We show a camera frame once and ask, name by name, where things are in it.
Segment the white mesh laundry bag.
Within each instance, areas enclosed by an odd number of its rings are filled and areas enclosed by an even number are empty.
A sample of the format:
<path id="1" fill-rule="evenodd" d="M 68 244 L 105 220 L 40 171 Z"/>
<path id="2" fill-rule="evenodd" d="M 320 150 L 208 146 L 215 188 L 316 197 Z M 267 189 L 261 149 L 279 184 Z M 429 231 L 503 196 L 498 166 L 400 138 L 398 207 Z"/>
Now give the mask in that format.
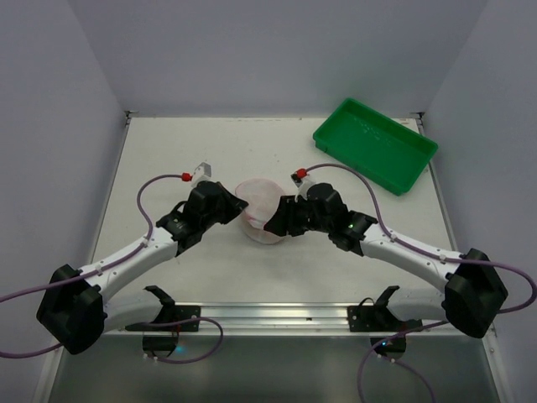
<path id="1" fill-rule="evenodd" d="M 240 183 L 235 196 L 246 201 L 248 206 L 239 216 L 242 231 L 253 241 L 260 244 L 276 244 L 284 240 L 264 230 L 279 206 L 284 190 L 275 182 L 267 179 L 250 179 Z"/>

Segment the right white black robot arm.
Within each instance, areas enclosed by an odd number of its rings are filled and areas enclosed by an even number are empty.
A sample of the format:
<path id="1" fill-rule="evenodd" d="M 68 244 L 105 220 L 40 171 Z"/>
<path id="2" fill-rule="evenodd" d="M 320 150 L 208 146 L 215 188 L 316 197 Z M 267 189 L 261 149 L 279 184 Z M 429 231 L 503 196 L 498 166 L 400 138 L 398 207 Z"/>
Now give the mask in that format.
<path id="1" fill-rule="evenodd" d="M 313 185 L 305 195 L 282 196 L 263 228 L 280 237 L 325 233 L 345 252 L 383 261 L 428 283 L 421 290 L 394 286 L 377 300 L 401 322 L 446 321 L 469 337 L 482 338 L 508 296 L 481 251 L 458 254 L 384 230 L 377 218 L 348 209 L 326 183 Z"/>

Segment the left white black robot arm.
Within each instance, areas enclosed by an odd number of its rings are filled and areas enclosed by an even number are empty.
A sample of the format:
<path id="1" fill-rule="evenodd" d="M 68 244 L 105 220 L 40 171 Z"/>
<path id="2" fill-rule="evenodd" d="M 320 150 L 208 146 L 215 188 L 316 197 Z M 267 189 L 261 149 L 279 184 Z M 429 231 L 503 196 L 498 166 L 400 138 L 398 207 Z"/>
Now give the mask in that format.
<path id="1" fill-rule="evenodd" d="M 198 183 L 187 200 L 137 242 L 78 270 L 68 264 L 57 269 L 39 305 L 39 323 L 71 354 L 86 351 L 102 334 L 121 327 L 173 327 L 175 301 L 158 286 L 126 298 L 117 293 L 198 244 L 212 226 L 233 221 L 247 206 L 219 182 Z"/>

